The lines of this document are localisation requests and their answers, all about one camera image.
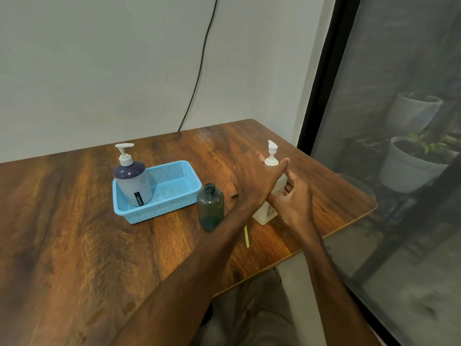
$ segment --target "hand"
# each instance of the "hand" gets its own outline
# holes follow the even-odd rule
[[[275,166],[264,165],[261,153],[247,151],[234,166],[232,181],[242,201],[251,202],[256,209],[267,199],[275,183],[286,171],[290,159],[285,158]]]
[[[267,201],[293,231],[306,225],[315,228],[311,187],[291,170],[287,171],[287,176],[283,194],[272,193]]]

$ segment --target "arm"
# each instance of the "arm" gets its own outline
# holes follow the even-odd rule
[[[310,187],[291,171],[288,171],[288,180],[284,194],[271,194],[268,201],[301,243],[327,345],[380,346],[349,296],[317,233]]]
[[[263,204],[288,160],[267,168],[246,153],[236,163],[233,181],[238,203],[163,283],[142,303],[112,346],[187,346],[222,282],[224,268],[248,219]]]

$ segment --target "basket rim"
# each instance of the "basket rim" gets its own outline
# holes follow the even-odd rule
[[[146,171],[147,170],[158,169],[158,168],[165,167],[165,166],[168,166],[168,165],[173,165],[173,164],[185,164],[186,167],[190,168],[190,170],[193,172],[195,178],[197,179],[197,181],[199,183],[198,186],[196,188],[192,189],[191,191],[187,192],[187,193],[178,194],[178,195],[176,195],[174,197],[168,198],[167,200],[159,200],[159,201],[151,203],[151,204],[146,204],[146,205],[142,205],[140,207],[134,208],[134,209],[129,209],[129,210],[122,211],[122,210],[118,209],[117,180],[113,179],[112,180],[112,201],[113,201],[113,206],[114,206],[114,212],[117,215],[120,215],[120,216],[131,215],[131,214],[134,214],[134,213],[140,211],[141,209],[142,210],[147,210],[147,209],[150,209],[152,207],[161,205],[163,203],[166,203],[166,202],[169,202],[169,201],[172,201],[172,200],[176,200],[176,199],[179,199],[179,198],[187,197],[187,196],[189,196],[189,195],[191,195],[193,193],[198,192],[200,190],[200,188],[202,187],[201,180],[197,176],[197,173],[195,172],[192,165],[186,160],[178,160],[178,161],[173,161],[171,163],[161,164],[161,165],[157,165],[157,166],[153,166],[153,167],[147,167]]]

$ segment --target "person's right arm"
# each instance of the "person's right arm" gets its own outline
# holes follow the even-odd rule
[[[268,202],[291,228],[303,248],[328,346],[380,346],[328,256],[314,223],[312,191],[288,171],[283,195],[270,194]]]

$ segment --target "forearm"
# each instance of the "forearm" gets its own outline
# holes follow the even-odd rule
[[[296,232],[300,233],[299,239],[308,262],[327,345],[379,346],[379,341],[337,274],[314,224],[306,221],[298,226]]]
[[[113,345],[189,345],[213,296],[246,221],[256,211],[238,203],[192,254],[155,289]]]

